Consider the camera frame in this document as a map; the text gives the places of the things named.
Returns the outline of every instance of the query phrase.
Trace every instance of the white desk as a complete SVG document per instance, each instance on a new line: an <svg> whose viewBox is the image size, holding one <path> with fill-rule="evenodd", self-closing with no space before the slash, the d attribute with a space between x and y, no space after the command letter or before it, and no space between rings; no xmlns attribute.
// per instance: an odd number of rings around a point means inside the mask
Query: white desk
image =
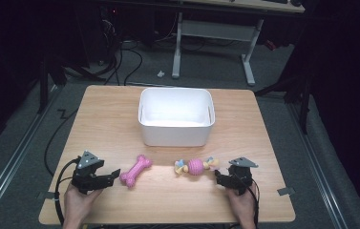
<svg viewBox="0 0 360 229"><path fill-rule="evenodd" d="M183 0L182 2L192 2L200 4L215 4L225 7L249 8L254 10L275 10L284 12L302 13L305 8L294 7L288 2L287 4L273 3L261 0L236 0L234 2L225 0ZM249 42L248 49L242 54L242 63L244 66L245 77L250 86L255 85L253 72L251 71L250 58L257 43L258 36L263 25L264 19L260 19L256 26L237 26L229 24L209 23L201 21L182 20L182 13L179 13L177 28L177 46L174 53L173 78L180 77L180 43L184 35L199 36L206 38L217 38L225 40L237 40Z"/></svg>

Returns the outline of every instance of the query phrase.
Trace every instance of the floor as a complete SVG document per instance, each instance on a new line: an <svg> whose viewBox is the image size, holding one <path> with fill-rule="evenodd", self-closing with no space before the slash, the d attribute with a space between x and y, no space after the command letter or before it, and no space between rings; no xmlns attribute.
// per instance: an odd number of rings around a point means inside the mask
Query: floor
<svg viewBox="0 0 360 229"><path fill-rule="evenodd" d="M128 77L127 85L256 92L278 80L293 52L293 46L275 51L264 46L256 47L251 66L257 84L250 87L246 84L240 57L233 53L211 52L212 49L222 49L215 42L210 41L196 51L192 50L201 44L194 41L183 44L181 76L173 79L170 76L174 50L172 40L158 43L153 48L128 41L123 45L122 55L116 54L118 59L122 59L117 71L119 80L113 75L108 84L122 85L124 78ZM206 46L209 46L209 51L203 49ZM90 71L101 68L92 66ZM75 76L69 76L65 87L54 87L50 83L50 105L43 114L37 113L39 87L36 86L8 121L6 130L0 135L0 228L59 228L38 221L43 203L38 196L48 191L52 180L45 164L54 170L74 123L74 116L63 119L63 111L65 116L72 114L79 107L86 87L93 84L100 83ZM315 101L310 100L308 134L303 135L296 124L299 104L285 104L282 95L271 93L257 97L257 101L286 186L295 190L290 198L296 219L288 223L263 222L260 228L360 228L360 198L328 141Z"/></svg>

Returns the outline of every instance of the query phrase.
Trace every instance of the gray metal bar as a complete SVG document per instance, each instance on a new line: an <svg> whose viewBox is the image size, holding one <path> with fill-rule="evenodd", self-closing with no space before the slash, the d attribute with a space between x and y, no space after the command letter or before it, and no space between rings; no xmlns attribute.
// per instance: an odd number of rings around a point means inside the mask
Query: gray metal bar
<svg viewBox="0 0 360 229"><path fill-rule="evenodd" d="M0 200L1 197L4 195L5 191L7 190L8 186L10 185L13 176L18 171L19 166L22 163L22 160L24 159L28 148L31 144L32 138L34 134L36 133L37 129L39 128L43 118L45 117L46 113L48 112L49 108L51 107L51 104L54 102L54 100L57 98L61 90L58 90L56 87L53 87L54 90L51 95L51 100L49 101L48 106L46 109L40 113L37 114L34 118L31 126L28 128L28 130L25 132L21 142L17 146L16 150L13 152L13 155L4 168L3 172L0 175Z"/></svg>
<svg viewBox="0 0 360 229"><path fill-rule="evenodd" d="M257 30L251 26L239 26L204 21L182 20L182 35L201 36L225 40L251 41Z"/></svg>
<svg viewBox="0 0 360 229"><path fill-rule="evenodd" d="M314 153L314 149L311 146L310 140L308 136L305 135L302 132L302 129L300 128L299 113L296 107L293 104L286 104L286 107L289 113L291 114L291 116L294 118L295 121L293 123L296 127L296 130L298 130L300 137L306 147L307 159L309 162L310 169L319 187L319 191L320 194L322 195L323 201L326 204L328 213L334 224L334 228L344 228L344 229L348 228L346 220L344 219L344 216L338 205L337 199L335 198L335 195L328 183L328 180L326 179L325 174L323 173L322 167L317 159L317 156Z"/></svg>

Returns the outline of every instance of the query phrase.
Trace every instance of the wrist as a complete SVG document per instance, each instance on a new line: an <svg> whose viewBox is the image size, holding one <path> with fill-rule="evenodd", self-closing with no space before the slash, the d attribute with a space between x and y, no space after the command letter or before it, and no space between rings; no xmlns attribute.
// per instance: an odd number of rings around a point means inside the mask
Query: wrist
<svg viewBox="0 0 360 229"><path fill-rule="evenodd" d="M248 220L248 221L240 221L240 227L241 229L256 229L256 225L254 221Z"/></svg>
<svg viewBox="0 0 360 229"><path fill-rule="evenodd" d="M79 220L64 220L63 229L78 229L81 225Z"/></svg>

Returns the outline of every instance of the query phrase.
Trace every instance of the white plastic bin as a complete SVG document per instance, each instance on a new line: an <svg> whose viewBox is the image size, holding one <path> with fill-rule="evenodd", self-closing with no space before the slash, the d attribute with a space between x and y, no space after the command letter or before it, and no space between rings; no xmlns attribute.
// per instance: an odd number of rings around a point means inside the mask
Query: white plastic bin
<svg viewBox="0 0 360 229"><path fill-rule="evenodd" d="M146 145L202 146L215 123L212 96L205 89L145 89L140 96L138 121Z"/></svg>

